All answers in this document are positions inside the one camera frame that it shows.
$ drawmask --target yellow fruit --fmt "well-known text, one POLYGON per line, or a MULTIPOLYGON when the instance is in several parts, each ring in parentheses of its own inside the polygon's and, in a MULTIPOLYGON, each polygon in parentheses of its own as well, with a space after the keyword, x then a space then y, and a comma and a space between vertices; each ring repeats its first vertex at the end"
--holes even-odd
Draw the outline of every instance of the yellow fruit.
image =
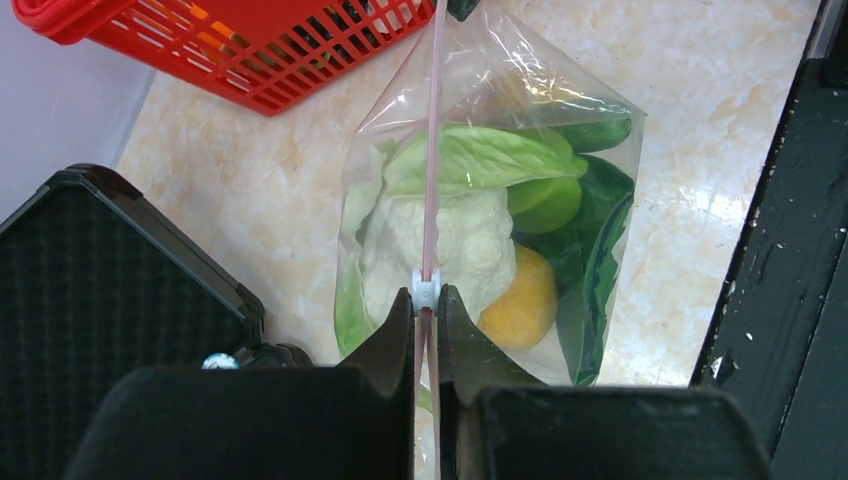
POLYGON ((556 318, 554 270, 529 248, 515 245, 515 279, 480 315, 480 330, 500 348, 528 350, 556 318))

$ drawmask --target clear plastic bag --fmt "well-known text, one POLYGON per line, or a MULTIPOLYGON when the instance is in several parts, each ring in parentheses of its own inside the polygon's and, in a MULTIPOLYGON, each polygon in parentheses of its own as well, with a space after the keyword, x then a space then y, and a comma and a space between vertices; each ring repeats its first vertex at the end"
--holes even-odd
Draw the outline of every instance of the clear plastic bag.
MULTIPOLYGON (((340 354, 422 264, 433 25, 354 136, 343 172, 340 354)), ((445 25, 436 251, 442 282, 552 385, 599 373, 644 113, 496 2, 445 25)))

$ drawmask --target white wall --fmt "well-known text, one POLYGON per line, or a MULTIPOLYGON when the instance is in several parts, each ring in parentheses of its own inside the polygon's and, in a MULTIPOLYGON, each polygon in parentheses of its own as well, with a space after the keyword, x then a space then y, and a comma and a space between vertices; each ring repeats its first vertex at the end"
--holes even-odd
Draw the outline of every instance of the white wall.
POLYGON ((59 46, 0 0, 0 222, 56 170, 117 165, 153 74, 93 42, 59 46))

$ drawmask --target orange object in basket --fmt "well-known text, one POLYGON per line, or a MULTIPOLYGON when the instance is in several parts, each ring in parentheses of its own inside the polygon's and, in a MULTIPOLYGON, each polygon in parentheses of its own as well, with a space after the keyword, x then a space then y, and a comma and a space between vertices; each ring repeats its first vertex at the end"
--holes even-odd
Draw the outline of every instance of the orange object in basket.
POLYGON ((12 0, 12 6, 23 24, 57 43, 89 38, 269 116, 420 29, 433 14, 429 0, 12 0), (407 20, 408 11, 414 14, 407 20), (399 28, 397 19, 404 19, 399 28))

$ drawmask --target red plastic basket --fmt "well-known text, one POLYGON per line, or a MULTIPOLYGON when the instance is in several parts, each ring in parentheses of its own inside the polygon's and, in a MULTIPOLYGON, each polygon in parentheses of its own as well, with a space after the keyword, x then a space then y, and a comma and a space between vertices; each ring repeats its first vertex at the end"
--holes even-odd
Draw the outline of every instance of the red plastic basket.
POLYGON ((423 27, 430 0, 12 0, 60 44, 90 38, 276 115, 423 27))

